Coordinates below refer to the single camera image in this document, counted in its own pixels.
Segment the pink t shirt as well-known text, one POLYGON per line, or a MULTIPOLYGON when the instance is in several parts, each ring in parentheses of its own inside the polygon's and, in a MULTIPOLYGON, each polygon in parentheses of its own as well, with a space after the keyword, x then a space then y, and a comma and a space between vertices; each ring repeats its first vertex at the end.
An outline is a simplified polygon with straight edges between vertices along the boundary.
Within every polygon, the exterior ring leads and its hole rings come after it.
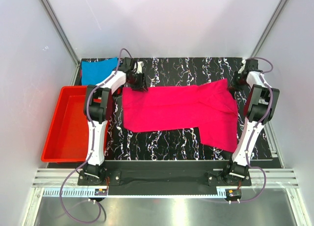
POLYGON ((132 132, 198 128, 201 143, 228 152, 237 148, 236 100, 221 79, 203 85, 123 88, 123 125, 132 132))

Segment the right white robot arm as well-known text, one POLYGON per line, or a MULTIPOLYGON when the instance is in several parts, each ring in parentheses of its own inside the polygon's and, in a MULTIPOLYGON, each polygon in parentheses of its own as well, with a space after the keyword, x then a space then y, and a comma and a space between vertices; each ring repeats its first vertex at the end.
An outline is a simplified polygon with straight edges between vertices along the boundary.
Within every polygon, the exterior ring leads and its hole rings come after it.
POLYGON ((250 164, 253 148, 264 126, 274 116, 280 90, 265 79, 265 74, 272 72, 273 68, 273 64, 262 57, 244 59, 229 85, 228 90, 233 96, 245 86, 250 88, 250 93, 243 110, 245 121, 241 138, 222 172, 221 179, 227 185, 238 186, 249 179, 249 169, 253 168, 250 164))

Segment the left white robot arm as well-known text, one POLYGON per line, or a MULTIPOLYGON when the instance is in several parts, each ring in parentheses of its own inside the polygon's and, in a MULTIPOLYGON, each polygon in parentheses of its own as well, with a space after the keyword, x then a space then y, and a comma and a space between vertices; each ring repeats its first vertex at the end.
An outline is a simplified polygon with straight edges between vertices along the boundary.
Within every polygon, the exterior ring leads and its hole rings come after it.
POLYGON ((135 91, 146 92, 148 88, 142 72, 143 66, 142 61, 126 57, 104 80, 87 86, 83 113, 87 118, 89 135, 82 169, 83 175, 96 185, 102 184, 106 178, 105 130, 113 114, 113 94, 126 83, 135 91))

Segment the blue folded t shirt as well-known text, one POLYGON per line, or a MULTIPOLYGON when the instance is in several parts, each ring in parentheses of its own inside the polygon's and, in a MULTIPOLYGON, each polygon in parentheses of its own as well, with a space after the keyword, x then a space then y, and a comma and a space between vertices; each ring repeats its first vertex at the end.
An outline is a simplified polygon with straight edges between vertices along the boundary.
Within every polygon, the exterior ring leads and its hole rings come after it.
POLYGON ((97 62, 81 62, 81 84, 97 85, 110 76, 116 68, 118 58, 111 58, 97 62))

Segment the red plastic bin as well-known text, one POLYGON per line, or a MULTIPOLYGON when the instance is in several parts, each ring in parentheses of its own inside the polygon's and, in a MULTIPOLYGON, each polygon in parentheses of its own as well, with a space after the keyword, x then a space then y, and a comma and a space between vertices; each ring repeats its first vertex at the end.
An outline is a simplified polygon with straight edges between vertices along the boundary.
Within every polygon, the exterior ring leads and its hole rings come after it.
POLYGON ((61 89, 41 160, 83 162, 88 151, 88 124, 83 113, 87 86, 61 89))

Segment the right aluminium frame post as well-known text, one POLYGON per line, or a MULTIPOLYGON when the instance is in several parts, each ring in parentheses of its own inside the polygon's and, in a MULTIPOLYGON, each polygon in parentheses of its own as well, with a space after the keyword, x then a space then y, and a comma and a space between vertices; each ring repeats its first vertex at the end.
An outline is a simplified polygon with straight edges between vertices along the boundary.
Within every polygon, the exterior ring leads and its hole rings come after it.
POLYGON ((288 4, 289 0, 279 0, 275 10, 273 11, 269 21, 266 24, 266 27, 264 28, 259 40, 257 41, 252 53, 250 54, 250 58, 257 57, 259 51, 263 47, 263 44, 267 40, 269 34, 271 33, 272 29, 274 28, 276 22, 278 21, 279 17, 281 16, 284 8, 288 4))

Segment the aluminium frame post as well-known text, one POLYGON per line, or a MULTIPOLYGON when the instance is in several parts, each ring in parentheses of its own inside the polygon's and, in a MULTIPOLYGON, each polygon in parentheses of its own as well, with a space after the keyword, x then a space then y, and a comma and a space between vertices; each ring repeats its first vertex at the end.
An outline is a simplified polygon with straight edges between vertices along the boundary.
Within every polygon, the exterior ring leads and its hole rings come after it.
POLYGON ((80 59, 78 58, 77 54, 75 53, 74 48, 72 47, 65 31, 63 30, 60 21, 50 3, 49 0, 40 0, 46 14, 48 15, 52 25, 54 26, 60 40, 62 41, 66 51, 68 52, 69 56, 71 57, 72 61, 76 66, 79 65, 80 59))
POLYGON ((289 0, 279 0, 275 10, 273 11, 269 21, 266 24, 266 27, 264 28, 259 40, 257 41, 252 53, 250 54, 250 58, 257 57, 259 51, 263 47, 263 44, 267 40, 269 34, 271 33, 272 29, 274 28, 276 22, 278 21, 279 17, 281 16, 284 8, 288 4, 289 0))

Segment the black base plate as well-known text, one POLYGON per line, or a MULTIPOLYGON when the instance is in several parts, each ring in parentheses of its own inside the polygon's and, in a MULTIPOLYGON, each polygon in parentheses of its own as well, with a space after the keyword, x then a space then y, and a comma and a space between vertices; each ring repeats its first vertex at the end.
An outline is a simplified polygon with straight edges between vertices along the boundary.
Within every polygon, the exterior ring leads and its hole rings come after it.
POLYGON ((112 196, 209 196, 215 194, 215 187, 228 188, 251 186, 253 169, 249 169, 249 179, 238 186, 227 185, 221 179, 227 160, 160 160, 104 162, 104 181, 83 175, 83 169, 73 170, 70 163, 52 164, 45 169, 44 177, 54 183, 63 182, 79 186, 109 185, 112 196))

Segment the left aluminium frame post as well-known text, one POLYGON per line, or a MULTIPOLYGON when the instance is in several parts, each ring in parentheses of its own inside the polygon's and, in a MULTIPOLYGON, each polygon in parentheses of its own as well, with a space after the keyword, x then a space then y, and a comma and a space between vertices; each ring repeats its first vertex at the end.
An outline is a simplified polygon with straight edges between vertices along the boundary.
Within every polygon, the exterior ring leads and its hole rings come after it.
POLYGON ((78 58, 77 54, 75 53, 74 48, 72 47, 65 31, 63 30, 60 21, 50 3, 49 0, 40 0, 46 14, 48 15, 52 25, 54 26, 60 40, 62 41, 66 51, 68 52, 69 56, 71 57, 72 61, 76 66, 79 65, 80 59, 78 58))

